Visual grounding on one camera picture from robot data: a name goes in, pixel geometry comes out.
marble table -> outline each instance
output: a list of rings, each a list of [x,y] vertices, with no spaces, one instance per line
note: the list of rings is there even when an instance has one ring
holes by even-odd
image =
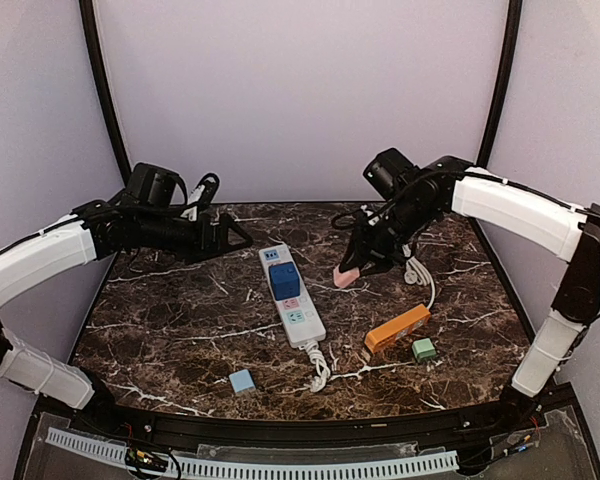
[[[170,254],[121,254],[76,348],[73,364],[96,372],[121,405],[233,419],[360,419],[429,412],[497,399],[529,347],[522,323],[468,221],[448,216],[423,233],[418,257],[438,296],[428,325],[370,356],[366,333],[418,303],[429,288],[403,271],[332,284],[347,232],[330,219],[351,203],[235,204],[254,246],[196,265]],[[258,249],[292,249],[327,330],[333,370],[311,393],[313,366],[287,343]],[[436,361],[418,365],[413,340],[432,339]],[[232,372],[249,369],[257,391],[236,396]]]

small blue cube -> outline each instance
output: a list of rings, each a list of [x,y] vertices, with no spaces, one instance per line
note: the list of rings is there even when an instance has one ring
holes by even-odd
[[[238,395],[256,389],[256,385],[253,383],[249,370],[240,370],[239,372],[232,373],[229,375],[229,380],[231,381],[233,391]]]
[[[269,279],[277,301],[300,296],[300,274],[293,262],[270,266]]]

orange box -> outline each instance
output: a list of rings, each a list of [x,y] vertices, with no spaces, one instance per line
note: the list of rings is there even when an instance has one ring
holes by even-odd
[[[377,353],[385,347],[392,345],[396,340],[409,335],[416,328],[426,325],[431,318],[431,312],[420,304],[406,313],[389,320],[387,323],[374,328],[364,340],[364,344],[371,351]]]

white power strip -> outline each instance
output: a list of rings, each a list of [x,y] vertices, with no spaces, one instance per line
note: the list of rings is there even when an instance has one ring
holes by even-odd
[[[292,262],[295,265],[296,270],[298,270],[298,266],[296,265],[296,262],[293,261],[289,247],[284,243],[276,245],[275,247],[260,250],[259,256],[260,263],[262,263],[262,268],[264,269],[264,275],[267,279],[267,284],[269,285],[269,290],[271,290],[269,267],[281,263]],[[307,292],[307,287],[305,287],[304,282],[302,281],[300,270],[298,270],[298,275],[300,276],[300,295],[298,297],[288,298],[287,300],[282,301],[276,301],[275,297],[273,299],[276,303],[280,318],[282,318],[284,330],[287,332],[287,337],[289,337],[289,343],[293,348],[300,348],[311,340],[315,340],[316,342],[324,340],[327,334],[324,325],[322,324],[322,320],[320,320],[320,315],[318,315],[318,311],[309,296],[309,292]]]
[[[289,247],[286,244],[282,243],[275,247],[263,248],[258,254],[262,269],[264,270],[264,276],[271,291],[271,296],[282,319],[284,330],[287,332],[289,344],[293,348],[306,351],[307,355],[309,355],[309,360],[316,366],[318,375],[314,377],[310,389],[312,392],[319,392],[325,387],[331,377],[331,370],[329,370],[327,361],[318,347],[318,342],[324,340],[327,335],[322,320],[320,320],[320,315],[318,315],[307,287],[304,285],[300,270],[298,270],[298,266],[294,262]],[[269,267],[289,262],[293,263],[298,272],[298,277],[300,278],[300,295],[278,301],[275,299],[273,289],[271,288]]]

green block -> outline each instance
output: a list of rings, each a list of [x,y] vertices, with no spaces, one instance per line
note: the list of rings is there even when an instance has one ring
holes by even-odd
[[[413,354],[418,363],[435,358],[437,355],[433,343],[428,338],[416,340],[413,342],[413,345],[411,345],[411,349],[413,350]]]

